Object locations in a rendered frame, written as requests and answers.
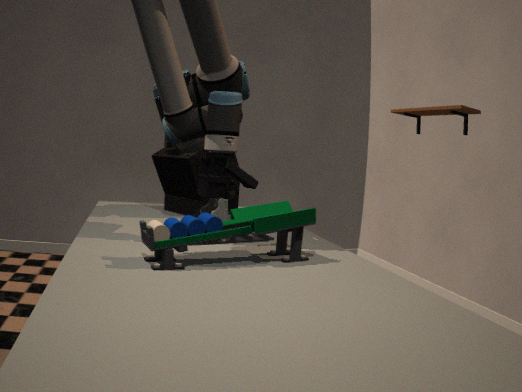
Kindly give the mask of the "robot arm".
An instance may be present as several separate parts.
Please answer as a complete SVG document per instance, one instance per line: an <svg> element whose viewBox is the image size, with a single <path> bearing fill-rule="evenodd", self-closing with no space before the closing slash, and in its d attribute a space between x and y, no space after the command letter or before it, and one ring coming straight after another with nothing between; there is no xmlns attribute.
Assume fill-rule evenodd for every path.
<svg viewBox="0 0 522 392"><path fill-rule="evenodd" d="M237 152L249 83L243 61L230 54L217 1L179 0L199 61L195 74L181 69L162 0L131 2L156 83L166 154L203 146L209 153Z"/></svg>

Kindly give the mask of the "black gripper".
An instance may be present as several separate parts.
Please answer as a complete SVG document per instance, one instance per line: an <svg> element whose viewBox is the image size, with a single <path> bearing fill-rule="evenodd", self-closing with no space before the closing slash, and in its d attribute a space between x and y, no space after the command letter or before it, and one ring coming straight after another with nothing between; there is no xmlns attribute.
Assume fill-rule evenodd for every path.
<svg viewBox="0 0 522 392"><path fill-rule="evenodd" d="M196 193L210 197L208 205L202 207L200 213L209 213L222 221L230 220L230 209L235 209L236 203L233 175L224 169L227 158L234 158L234 154L201 153L200 172L196 179Z"/></svg>

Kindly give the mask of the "blue plastic bar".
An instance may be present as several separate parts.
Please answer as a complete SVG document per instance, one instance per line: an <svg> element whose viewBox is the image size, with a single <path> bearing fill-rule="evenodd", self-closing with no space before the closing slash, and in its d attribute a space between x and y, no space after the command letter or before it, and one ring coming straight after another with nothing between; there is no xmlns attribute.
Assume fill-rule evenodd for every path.
<svg viewBox="0 0 522 392"><path fill-rule="evenodd" d="M188 235L187 226L176 218L166 219L164 225L169 228L171 238L186 237Z"/></svg>
<svg viewBox="0 0 522 392"><path fill-rule="evenodd" d="M181 222L187 225L188 235L203 234L206 231L206 226L203 221L197 219L192 215L186 215L181 219Z"/></svg>
<svg viewBox="0 0 522 392"><path fill-rule="evenodd" d="M222 231L223 223L222 220L214 215L211 215L209 213L201 213L197 219L204 222L206 226L205 232L216 232L216 231Z"/></svg>

